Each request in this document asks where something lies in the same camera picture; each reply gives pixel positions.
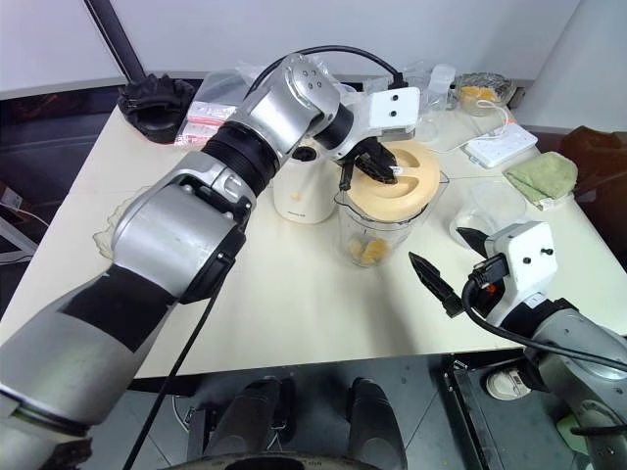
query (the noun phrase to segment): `black cable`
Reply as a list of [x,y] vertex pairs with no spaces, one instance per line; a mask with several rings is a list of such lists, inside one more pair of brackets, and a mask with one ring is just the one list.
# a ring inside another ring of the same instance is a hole
[[515,343],[519,343],[523,346],[534,348],[536,350],[544,351],[546,353],[563,355],[572,359],[587,360],[588,362],[594,362],[596,364],[604,365],[605,367],[611,367],[612,369],[627,372],[627,364],[619,360],[608,359],[607,357],[590,354],[588,352],[581,352],[571,350],[569,348],[561,348],[559,346],[551,346],[545,343],[539,343],[537,341],[530,340],[529,338],[525,338],[524,336],[512,333],[505,328],[500,328],[498,326],[494,326],[488,323],[472,308],[471,298],[478,290],[479,285],[477,284],[477,281],[472,278],[468,279],[463,286],[463,290],[461,291],[461,304],[463,305],[463,308],[470,317],[470,319],[484,330],[487,330],[494,335],[500,336],[501,338],[505,338],[506,340],[514,341]]
[[615,434],[627,434],[627,424],[570,428],[570,432],[575,436],[613,436]]
[[192,332],[189,339],[187,340],[187,343],[185,343],[185,346],[183,347],[180,354],[178,355],[178,359],[174,363],[174,366],[172,367],[171,371],[169,372],[168,377],[164,379],[164,383],[159,389],[159,393],[157,394],[157,397],[155,398],[153,406],[150,408],[148,417],[144,421],[144,425],[142,426],[141,431],[139,432],[139,436],[137,436],[137,439],[135,440],[135,444],[133,445],[133,448],[131,449],[130,454],[126,458],[126,462],[124,466],[122,467],[122,470],[130,470],[131,467],[133,466],[133,463],[135,463],[137,454],[139,453],[139,450],[143,446],[144,441],[146,440],[146,436],[148,436],[148,432],[150,431],[150,428],[153,425],[153,421],[155,421],[155,418],[157,417],[157,413],[159,412],[159,409],[161,408],[161,405],[164,402],[164,398],[166,397],[166,392],[168,390],[169,381],[173,377],[176,376],[176,373],[178,372],[178,369],[180,369],[180,366],[183,364],[183,361],[185,360],[185,357],[189,353],[189,350],[191,350],[192,346],[194,345],[194,342],[196,341],[196,338],[198,337],[201,330],[203,329],[203,326],[205,326],[205,322],[207,321],[207,318],[209,317],[209,314],[211,313],[212,308],[214,307],[214,304],[216,303],[217,294],[219,294],[219,290],[222,287],[222,282],[223,280],[220,281],[220,284],[217,287],[216,292],[212,296],[212,299],[207,304],[207,307],[205,307],[205,311],[203,311],[203,314],[201,315],[200,319],[198,320],[198,323],[196,324],[196,328],[194,328],[194,331]]
[[[394,81],[397,81],[397,82],[399,80],[403,81],[402,73],[400,73],[398,70],[396,70],[394,67],[392,67],[390,64],[385,62],[380,57],[377,57],[371,52],[364,51],[363,49],[360,49],[358,47],[330,44],[328,46],[316,46],[316,47],[309,47],[307,49],[301,49],[300,51],[293,52],[293,54],[302,54],[304,56],[308,56],[310,54],[319,54],[321,52],[346,52],[348,54],[355,54],[357,56],[365,57],[373,61],[375,64],[381,66],[383,69],[385,69],[389,73],[391,73]],[[270,75],[270,73],[274,69],[276,69],[279,66],[279,64],[283,62],[283,59],[285,59],[286,57],[287,56],[283,56],[280,59],[277,59],[276,61],[274,61],[269,66],[267,66],[264,69],[264,71],[262,71],[260,75],[257,78],[255,78],[255,81],[253,82],[251,87],[248,89],[246,96],[250,95],[253,91],[255,91],[264,82],[265,78],[268,75]]]
[[26,259],[26,258],[32,258],[32,255],[26,255],[24,257],[20,257],[20,258],[17,258],[17,259],[12,259],[10,261],[2,261],[2,262],[0,262],[0,266],[6,266],[8,264],[15,264],[16,262],[20,262],[20,261],[22,261],[23,259]]

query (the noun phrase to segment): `white wall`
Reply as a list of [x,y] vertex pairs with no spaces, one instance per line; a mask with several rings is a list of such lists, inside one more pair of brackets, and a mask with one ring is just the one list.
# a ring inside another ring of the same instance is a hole
[[[147,71],[201,77],[312,45],[533,80],[579,0],[111,0]],[[326,55],[332,71],[381,73]],[[82,0],[0,0],[0,99],[121,83]]]
[[627,130],[627,1],[582,0],[515,115],[527,125]]
[[[264,66],[297,49],[347,44],[402,67],[448,62],[460,71],[538,75],[579,0],[112,0],[149,71]],[[331,71],[381,74],[344,54]]]
[[0,0],[0,99],[124,83],[82,0]]

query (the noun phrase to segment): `plastic cup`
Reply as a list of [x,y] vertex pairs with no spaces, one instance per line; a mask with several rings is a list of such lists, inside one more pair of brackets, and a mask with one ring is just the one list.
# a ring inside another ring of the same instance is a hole
[[526,209],[525,199],[508,184],[497,181],[476,184],[470,188],[465,203],[451,221],[451,236],[469,249],[458,234],[459,227],[474,228],[493,235],[522,219]]

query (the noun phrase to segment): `clear plastic jar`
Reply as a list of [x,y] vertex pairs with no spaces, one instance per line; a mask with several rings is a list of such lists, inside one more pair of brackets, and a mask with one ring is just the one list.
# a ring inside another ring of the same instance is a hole
[[339,250],[353,263],[368,267],[385,261],[410,235],[422,210],[406,220],[383,222],[368,217],[345,192],[335,196],[340,221]]

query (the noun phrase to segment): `beige lid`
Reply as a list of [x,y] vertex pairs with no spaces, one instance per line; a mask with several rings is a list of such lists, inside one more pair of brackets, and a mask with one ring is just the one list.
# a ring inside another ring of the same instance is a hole
[[396,184],[374,181],[355,167],[348,196],[366,215],[385,222],[411,218],[435,196],[440,183],[440,166],[431,152],[414,140],[385,142],[394,154]]

